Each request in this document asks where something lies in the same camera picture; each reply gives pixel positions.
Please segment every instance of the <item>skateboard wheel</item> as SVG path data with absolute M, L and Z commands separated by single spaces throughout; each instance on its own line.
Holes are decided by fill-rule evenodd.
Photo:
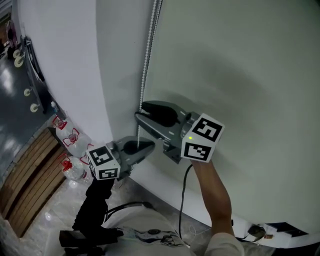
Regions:
M 24 63 L 24 58 L 21 56 L 14 60 L 14 65 L 16 68 L 20 68 L 23 63 Z
M 23 94 L 24 94 L 24 96 L 28 97 L 31 94 L 31 90 L 30 89 L 25 89 Z
M 21 54 L 21 50 L 20 49 L 17 49 L 13 52 L 13 57 L 16 59 L 20 56 Z
M 39 107 L 38 104 L 32 103 L 31 106 L 30 106 L 30 111 L 31 111 L 32 113 L 35 113 L 35 112 L 38 111 L 38 107 Z

